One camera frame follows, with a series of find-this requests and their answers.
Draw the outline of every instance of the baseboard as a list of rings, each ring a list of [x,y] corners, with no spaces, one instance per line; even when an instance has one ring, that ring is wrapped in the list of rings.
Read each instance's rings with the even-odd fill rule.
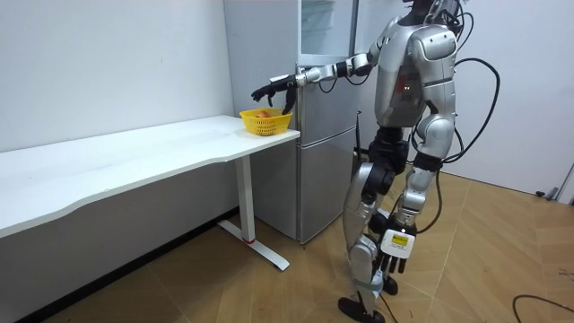
[[[44,306],[43,308],[34,311],[33,313],[27,315],[26,317],[19,319],[16,323],[29,323],[29,322],[41,322],[47,319],[59,311],[81,301],[82,299],[92,295],[93,293],[99,291],[100,289],[106,287],[109,284],[114,283],[116,280],[122,278],[123,276],[132,273],[136,269],[145,266],[146,264],[152,262],[153,260],[165,255],[166,253],[172,251],[173,249],[181,246],[182,244],[192,240],[196,236],[208,231],[217,225],[218,222],[222,220],[228,220],[233,215],[239,213],[239,207],[234,207],[224,214],[217,216],[216,218],[196,227],[195,229],[184,233],[183,235],[177,237],[176,239],[159,246],[158,248],[146,253],[145,255],[136,258],[127,264],[121,266],[120,268],[113,270],[105,274],[104,276],[96,279],[95,281],[86,284],[77,290],[70,292],[66,296],[60,298],[57,301],[53,301],[50,304]]]

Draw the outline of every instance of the white desk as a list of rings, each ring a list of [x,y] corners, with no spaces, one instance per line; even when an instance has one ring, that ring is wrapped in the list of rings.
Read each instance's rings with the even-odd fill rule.
[[[156,180],[236,160],[241,229],[220,225],[284,270],[289,263],[255,240],[249,155],[299,136],[251,135],[240,118],[217,116],[0,153],[0,238]]]

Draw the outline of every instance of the desk leg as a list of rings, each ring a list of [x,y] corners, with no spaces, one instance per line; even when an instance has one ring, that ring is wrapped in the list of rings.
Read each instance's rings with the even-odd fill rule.
[[[227,220],[221,221],[219,225],[238,239],[243,240],[253,250],[271,261],[276,267],[285,270],[289,266],[289,262],[255,239],[255,216],[253,214],[253,192],[251,190],[251,163],[249,156],[238,158],[235,163],[237,167],[241,229]]]

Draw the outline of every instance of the desk foot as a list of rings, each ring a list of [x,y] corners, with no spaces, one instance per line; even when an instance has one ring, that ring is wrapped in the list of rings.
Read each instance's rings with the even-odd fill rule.
[[[233,225],[231,222],[227,220],[223,220],[218,223],[223,229],[228,231],[229,233],[233,234],[237,239],[243,241],[243,237],[241,237],[241,229]],[[289,266],[289,261],[285,260],[285,258],[279,256],[275,251],[269,249],[261,242],[254,240],[252,243],[245,243],[247,246],[250,246],[253,250],[257,251],[261,256],[265,257],[267,260],[271,261],[277,268],[281,271],[284,271]]]

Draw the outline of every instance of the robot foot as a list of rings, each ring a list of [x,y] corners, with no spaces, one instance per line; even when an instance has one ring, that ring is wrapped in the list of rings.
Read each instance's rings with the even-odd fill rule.
[[[396,282],[395,279],[393,279],[393,277],[391,276],[387,277],[387,280],[383,285],[383,291],[392,296],[398,294],[398,283]]]
[[[361,303],[346,297],[339,299],[339,310],[360,323],[385,323],[385,318],[379,312],[375,310],[375,315],[368,315]]]

